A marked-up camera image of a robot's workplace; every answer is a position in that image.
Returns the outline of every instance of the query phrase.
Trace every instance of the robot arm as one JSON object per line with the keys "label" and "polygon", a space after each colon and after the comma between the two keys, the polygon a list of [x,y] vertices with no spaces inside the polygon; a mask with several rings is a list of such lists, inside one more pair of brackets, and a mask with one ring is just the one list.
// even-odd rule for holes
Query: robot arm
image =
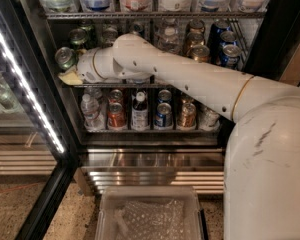
{"label": "robot arm", "polygon": [[[300,239],[300,88],[164,53],[131,34],[92,61],[101,81],[155,75],[236,122],[224,239]],[[78,72],[89,63],[79,61]]]}

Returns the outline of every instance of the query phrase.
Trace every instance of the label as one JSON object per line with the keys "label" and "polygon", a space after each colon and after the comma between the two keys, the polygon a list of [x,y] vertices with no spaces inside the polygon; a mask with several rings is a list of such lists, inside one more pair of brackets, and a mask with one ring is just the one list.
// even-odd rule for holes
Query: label
{"label": "label", "polygon": [[148,126],[148,109],[140,111],[132,108],[131,127],[136,130],[144,130]]}

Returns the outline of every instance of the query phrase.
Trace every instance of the can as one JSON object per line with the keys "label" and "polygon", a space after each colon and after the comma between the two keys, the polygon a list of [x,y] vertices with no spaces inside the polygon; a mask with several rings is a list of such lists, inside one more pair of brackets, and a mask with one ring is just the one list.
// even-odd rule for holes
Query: can
{"label": "can", "polygon": [[233,31],[227,30],[220,34],[219,50],[227,44],[238,45],[237,35]]}
{"label": "can", "polygon": [[85,30],[88,34],[87,48],[93,49],[97,47],[96,28],[92,20],[82,20],[79,28]]}
{"label": "can", "polygon": [[65,71],[77,64],[77,55],[69,47],[62,47],[57,50],[54,58],[58,66]]}
{"label": "can", "polygon": [[202,33],[190,32],[186,36],[186,40],[183,45],[183,54],[189,56],[190,49],[195,45],[204,45],[204,35]]}
{"label": "can", "polygon": [[120,103],[123,105],[123,93],[119,89],[114,89],[109,93],[109,103]]}
{"label": "can", "polygon": [[172,125],[172,111],[168,103],[161,103],[157,106],[154,123],[159,127],[169,127]]}
{"label": "can", "polygon": [[205,24],[202,20],[199,19],[193,19],[189,21],[186,27],[186,34],[190,32],[204,34],[204,31],[205,31]]}
{"label": "can", "polygon": [[168,103],[168,104],[171,104],[171,101],[172,101],[172,94],[169,90],[161,90],[159,93],[158,93],[158,104],[160,103]]}
{"label": "can", "polygon": [[126,125],[126,115],[120,103],[110,103],[107,114],[110,127],[123,127]]}
{"label": "can", "polygon": [[229,22],[222,19],[216,20],[211,25],[207,46],[210,49],[211,63],[213,64],[215,64],[218,57],[220,34],[227,30],[231,30],[231,26]]}
{"label": "can", "polygon": [[233,44],[228,44],[219,52],[216,64],[221,67],[235,69],[240,61],[241,49]]}
{"label": "can", "polygon": [[141,21],[134,21],[130,25],[130,33],[144,38],[144,23]]}
{"label": "can", "polygon": [[85,30],[81,28],[73,29],[69,32],[69,39],[71,48],[77,53],[84,52],[88,50],[87,41],[89,39],[88,34]]}
{"label": "can", "polygon": [[199,128],[209,129],[216,126],[220,115],[207,106],[200,104],[199,106]]}
{"label": "can", "polygon": [[16,98],[10,89],[0,86],[0,104],[4,109],[14,109],[18,105]]}
{"label": "can", "polygon": [[199,63],[209,62],[210,49],[205,45],[195,45],[191,47],[189,57]]}
{"label": "can", "polygon": [[196,106],[192,103],[182,105],[177,124],[182,127],[192,127],[196,120]]}

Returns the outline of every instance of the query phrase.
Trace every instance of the floor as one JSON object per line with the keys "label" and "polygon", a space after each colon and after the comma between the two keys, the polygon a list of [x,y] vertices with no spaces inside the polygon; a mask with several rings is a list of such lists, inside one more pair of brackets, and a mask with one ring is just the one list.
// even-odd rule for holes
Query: floor
{"label": "floor", "polygon": [[[9,181],[0,177],[0,240],[14,239],[46,180],[44,176]],[[205,211],[209,240],[222,240],[222,197],[202,200],[200,204]],[[98,204],[95,197],[84,196],[79,186],[71,183],[44,240],[94,240]]]}

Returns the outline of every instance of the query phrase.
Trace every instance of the led light strip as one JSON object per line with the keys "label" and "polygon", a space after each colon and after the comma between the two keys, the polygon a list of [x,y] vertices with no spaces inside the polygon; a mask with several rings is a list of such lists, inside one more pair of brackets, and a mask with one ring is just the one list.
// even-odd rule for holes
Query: led light strip
{"label": "led light strip", "polygon": [[46,128],[48,135],[50,136],[53,144],[55,145],[56,149],[59,153],[63,153],[65,151],[63,145],[61,144],[59,138],[57,137],[56,132],[52,128],[51,124],[49,123],[48,118],[46,117],[45,113],[43,112],[39,102],[36,99],[36,96],[31,91],[31,88],[25,79],[24,75],[22,74],[22,70],[16,63],[16,60],[6,45],[3,35],[0,32],[0,44],[3,49],[3,55],[12,65],[12,72],[17,75],[17,78],[20,80],[20,86],[24,89],[27,98],[32,102],[33,108],[38,112],[38,118],[41,120],[43,126]]}

